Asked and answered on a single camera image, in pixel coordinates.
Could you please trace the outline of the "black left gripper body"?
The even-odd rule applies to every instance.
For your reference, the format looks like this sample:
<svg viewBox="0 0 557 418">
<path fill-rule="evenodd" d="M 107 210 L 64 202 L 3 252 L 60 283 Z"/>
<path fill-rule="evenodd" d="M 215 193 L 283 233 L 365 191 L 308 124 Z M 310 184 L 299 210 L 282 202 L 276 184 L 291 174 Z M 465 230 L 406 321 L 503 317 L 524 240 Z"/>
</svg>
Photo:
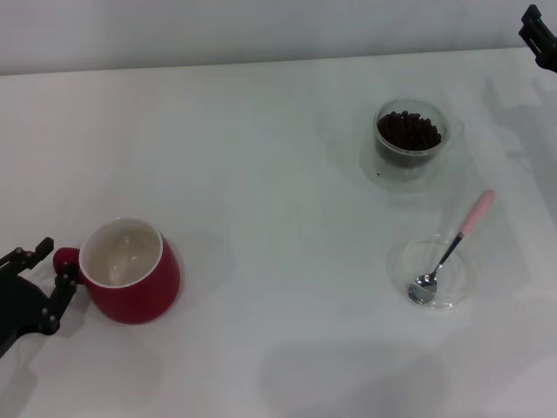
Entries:
<svg viewBox="0 0 557 418">
<path fill-rule="evenodd" d="M 50 335 L 50 303 L 46 294 L 28 280 L 1 279 L 1 356 L 26 334 Z"/>
</svg>

